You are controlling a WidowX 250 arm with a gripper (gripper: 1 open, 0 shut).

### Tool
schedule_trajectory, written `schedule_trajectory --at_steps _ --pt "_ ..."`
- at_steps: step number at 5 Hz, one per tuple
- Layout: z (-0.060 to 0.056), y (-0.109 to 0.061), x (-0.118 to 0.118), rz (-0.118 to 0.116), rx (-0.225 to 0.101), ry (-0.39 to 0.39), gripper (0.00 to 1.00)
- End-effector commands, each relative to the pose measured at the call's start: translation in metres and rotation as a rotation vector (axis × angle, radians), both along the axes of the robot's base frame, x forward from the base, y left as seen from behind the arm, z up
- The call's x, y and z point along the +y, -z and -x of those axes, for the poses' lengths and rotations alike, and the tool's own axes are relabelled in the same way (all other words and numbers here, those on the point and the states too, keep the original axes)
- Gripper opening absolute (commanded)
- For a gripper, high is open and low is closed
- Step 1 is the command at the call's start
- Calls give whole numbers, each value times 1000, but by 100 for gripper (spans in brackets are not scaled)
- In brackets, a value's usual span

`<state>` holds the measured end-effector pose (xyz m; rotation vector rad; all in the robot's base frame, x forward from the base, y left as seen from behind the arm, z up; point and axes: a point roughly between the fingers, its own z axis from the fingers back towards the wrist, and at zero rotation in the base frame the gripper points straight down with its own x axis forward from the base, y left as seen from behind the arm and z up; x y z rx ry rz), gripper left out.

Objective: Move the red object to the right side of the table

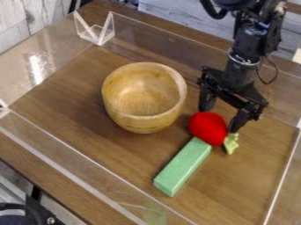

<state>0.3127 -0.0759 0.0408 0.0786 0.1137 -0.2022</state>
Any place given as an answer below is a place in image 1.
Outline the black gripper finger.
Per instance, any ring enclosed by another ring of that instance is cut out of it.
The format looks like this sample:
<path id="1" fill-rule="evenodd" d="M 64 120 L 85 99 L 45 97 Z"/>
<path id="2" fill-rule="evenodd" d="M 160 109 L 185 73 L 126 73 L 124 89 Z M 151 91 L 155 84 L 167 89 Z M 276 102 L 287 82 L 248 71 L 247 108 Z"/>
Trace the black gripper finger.
<path id="1" fill-rule="evenodd" d="M 216 101 L 216 93 L 204 85 L 199 86 L 199 111 L 209 111 Z"/>
<path id="2" fill-rule="evenodd" d="M 228 132 L 233 134 L 247 123 L 250 112 L 246 109 L 239 109 L 236 115 L 228 122 Z"/>

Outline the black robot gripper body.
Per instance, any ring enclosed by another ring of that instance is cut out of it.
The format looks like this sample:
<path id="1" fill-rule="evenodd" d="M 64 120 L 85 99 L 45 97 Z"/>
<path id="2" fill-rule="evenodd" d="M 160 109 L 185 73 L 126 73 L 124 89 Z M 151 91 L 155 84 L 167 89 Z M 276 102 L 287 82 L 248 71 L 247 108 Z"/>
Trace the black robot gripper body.
<path id="1" fill-rule="evenodd" d="M 254 84 L 229 87 L 221 78 L 221 71 L 203 66 L 200 72 L 197 85 L 204 84 L 216 93 L 216 98 L 220 98 L 233 108 L 242 109 L 247 107 L 250 112 L 248 120 L 258 120 L 263 108 L 267 106 L 267 100 L 256 91 Z"/>

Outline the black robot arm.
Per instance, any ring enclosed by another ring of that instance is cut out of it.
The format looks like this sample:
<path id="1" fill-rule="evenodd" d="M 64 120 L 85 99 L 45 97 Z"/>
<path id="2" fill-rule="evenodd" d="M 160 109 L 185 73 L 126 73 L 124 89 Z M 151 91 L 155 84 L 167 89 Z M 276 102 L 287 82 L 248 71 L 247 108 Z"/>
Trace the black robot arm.
<path id="1" fill-rule="evenodd" d="M 259 64 L 276 50 L 287 0 L 199 0 L 213 19 L 228 14 L 235 18 L 233 44 L 227 51 L 227 65 L 219 71 L 201 67 L 199 85 L 199 110 L 211 109 L 221 99 L 237 109 L 228 122 L 228 132 L 235 133 L 250 120 L 258 120 L 267 101 L 258 93 L 254 82 L 260 78 Z"/>

